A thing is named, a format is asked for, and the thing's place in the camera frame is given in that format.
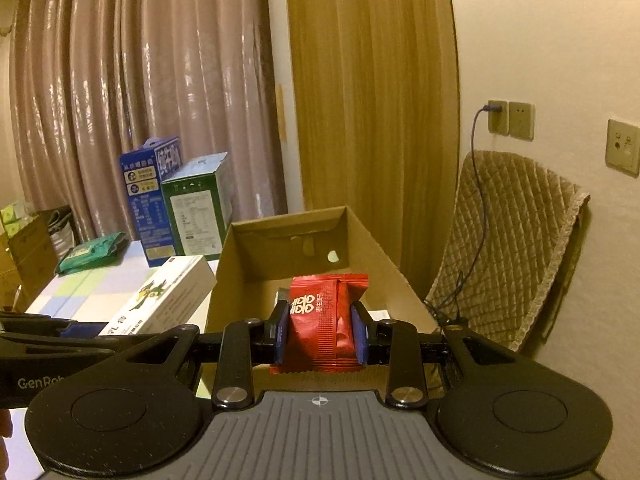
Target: cardboard carton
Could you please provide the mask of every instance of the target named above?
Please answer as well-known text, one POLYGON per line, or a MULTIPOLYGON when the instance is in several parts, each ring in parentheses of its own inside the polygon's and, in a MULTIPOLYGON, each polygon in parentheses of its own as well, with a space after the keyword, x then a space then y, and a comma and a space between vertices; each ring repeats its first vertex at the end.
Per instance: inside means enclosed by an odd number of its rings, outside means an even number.
POLYGON ((162 183, 178 254, 220 256, 232 189, 226 153, 194 158, 162 183))
MULTIPOLYGON (((386 310, 419 332, 437 329, 424 303, 356 215, 348 207, 337 207, 231 224, 211 295, 207 332, 222 332, 239 319, 266 319, 278 288, 288 287, 295 276, 326 272, 368 274, 369 288, 362 297, 368 310, 386 310)), ((214 365, 203 367, 209 390, 214 370, 214 365)), ((262 389, 380 389, 385 381, 386 367, 381 366, 349 374, 271 375, 268 367, 254 368, 256 394, 262 389)))
POLYGON ((43 215, 20 229, 13 237, 0 235, 0 306, 12 306, 22 290, 16 310, 24 312, 53 278, 58 264, 43 215))
POLYGON ((182 164, 180 139, 149 139, 120 156, 129 208, 150 267, 176 254, 174 235, 162 199, 161 183, 182 164))
POLYGON ((164 332, 186 323, 216 278, 202 256, 172 256, 111 318, 100 335, 164 332))

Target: metal screw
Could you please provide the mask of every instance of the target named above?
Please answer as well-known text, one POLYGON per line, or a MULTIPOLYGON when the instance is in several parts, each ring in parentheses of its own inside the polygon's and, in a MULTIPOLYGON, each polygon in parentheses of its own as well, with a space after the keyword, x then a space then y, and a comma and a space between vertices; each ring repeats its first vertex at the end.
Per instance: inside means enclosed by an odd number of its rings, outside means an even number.
POLYGON ((400 386, 391 392, 391 396, 401 404, 412 404, 422 400, 423 394, 413 386, 400 386))
POLYGON ((227 386, 218 390, 216 397, 225 404, 235 404, 246 399, 246 390, 238 386, 227 386))

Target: quilted cushion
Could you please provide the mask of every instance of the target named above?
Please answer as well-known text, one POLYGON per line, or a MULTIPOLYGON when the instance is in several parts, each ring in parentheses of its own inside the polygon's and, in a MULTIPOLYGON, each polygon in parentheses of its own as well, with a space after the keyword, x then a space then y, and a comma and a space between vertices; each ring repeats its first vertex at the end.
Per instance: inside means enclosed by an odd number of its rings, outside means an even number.
MULTIPOLYGON (((457 303, 471 329, 518 351, 545 304, 589 195, 514 153, 476 151, 476 163, 488 234, 457 303)), ((439 306, 455 290, 460 272, 468 273, 481 234, 482 206, 468 154, 445 254, 427 296, 431 304, 439 306)), ((452 303, 442 311, 453 319, 457 307, 452 303)))

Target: wall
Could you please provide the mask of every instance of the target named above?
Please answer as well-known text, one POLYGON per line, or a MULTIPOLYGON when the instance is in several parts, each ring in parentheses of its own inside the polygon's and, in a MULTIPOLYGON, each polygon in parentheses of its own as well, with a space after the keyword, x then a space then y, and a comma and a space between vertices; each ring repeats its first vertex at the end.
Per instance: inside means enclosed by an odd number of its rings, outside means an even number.
POLYGON ((287 206, 290 213, 300 213, 305 210, 305 202, 302 195, 302 175, 300 173, 298 119, 296 117, 296 101, 293 93, 287 0, 269 0, 269 23, 271 27, 271 51, 273 53, 273 75, 276 85, 280 85, 282 90, 282 98, 277 96, 276 101, 287 206))
POLYGON ((591 193, 591 223, 558 321, 537 359, 608 403, 614 434, 598 472, 640 471, 640 182, 605 166, 607 120, 640 125, 640 0, 453 0, 461 156, 487 99, 536 105, 533 142, 477 147, 531 156, 591 193))

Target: table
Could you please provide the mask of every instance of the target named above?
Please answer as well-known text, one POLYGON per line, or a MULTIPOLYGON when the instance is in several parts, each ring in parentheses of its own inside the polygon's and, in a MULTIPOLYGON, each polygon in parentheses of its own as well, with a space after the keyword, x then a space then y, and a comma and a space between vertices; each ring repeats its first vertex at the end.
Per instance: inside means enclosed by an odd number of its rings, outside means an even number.
MULTIPOLYGON (((218 261, 208 263, 215 273, 218 261)), ((140 242, 132 242, 118 264, 54 277, 27 312, 77 321, 108 321, 156 269, 149 268, 140 242)), ((207 322, 209 300, 210 294, 188 321, 201 332, 207 322)), ((42 468, 24 433, 26 408, 11 412, 14 436, 4 441, 9 453, 6 480, 35 480, 42 468)))

